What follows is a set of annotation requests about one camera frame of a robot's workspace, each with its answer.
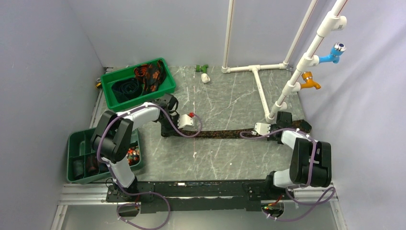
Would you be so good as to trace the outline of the brown patterned necktie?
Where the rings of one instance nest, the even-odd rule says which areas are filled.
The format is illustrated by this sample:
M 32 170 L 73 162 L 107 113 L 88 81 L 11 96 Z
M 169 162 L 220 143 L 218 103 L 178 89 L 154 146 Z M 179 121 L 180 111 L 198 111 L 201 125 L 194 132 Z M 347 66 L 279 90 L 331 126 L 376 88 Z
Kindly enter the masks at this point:
M 265 134 L 282 128 L 293 128 L 293 129 L 298 128 L 305 133 L 310 133 L 312 130 L 312 126 L 310 125 L 310 123 L 301 119 L 294 120 L 292 122 L 279 121 L 276 124 L 266 125 Z M 255 131 L 254 128 L 201 131 L 197 135 L 196 132 L 193 131 L 180 130 L 180 132 L 183 135 L 180 135 L 178 132 L 175 131 L 173 134 L 170 134 L 170 136 L 175 137 L 193 136 L 194 138 L 205 138 L 205 139 L 241 139 L 242 137 L 240 133 L 242 133 L 242 136 L 247 138 L 263 136 L 263 134 L 259 134 L 257 131 Z

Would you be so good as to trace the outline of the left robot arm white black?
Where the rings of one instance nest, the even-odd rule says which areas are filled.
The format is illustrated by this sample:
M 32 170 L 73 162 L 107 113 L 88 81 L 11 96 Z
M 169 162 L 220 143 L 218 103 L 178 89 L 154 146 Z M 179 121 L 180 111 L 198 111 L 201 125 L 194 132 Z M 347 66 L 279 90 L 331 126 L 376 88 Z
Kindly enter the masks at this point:
M 178 127 L 179 101 L 172 94 L 145 102 L 125 112 L 104 112 L 91 137 L 97 160 L 106 164 L 113 181 L 120 187 L 119 196 L 132 201 L 138 193 L 137 178 L 131 170 L 127 152 L 132 132 L 149 122 L 160 123 L 162 137 L 175 135 Z

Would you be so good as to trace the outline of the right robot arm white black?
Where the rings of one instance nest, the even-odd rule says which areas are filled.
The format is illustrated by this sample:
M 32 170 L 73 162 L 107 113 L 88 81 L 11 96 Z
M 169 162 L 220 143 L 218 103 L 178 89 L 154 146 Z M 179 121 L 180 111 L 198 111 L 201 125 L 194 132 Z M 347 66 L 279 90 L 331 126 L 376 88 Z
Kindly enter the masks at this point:
M 312 139 L 312 126 L 305 120 L 293 120 L 289 112 L 278 112 L 270 131 L 282 130 L 267 138 L 290 147 L 291 163 L 288 169 L 271 173 L 273 181 L 264 185 L 264 194 L 277 198 L 282 188 L 294 186 L 328 187 L 332 178 L 331 145 Z

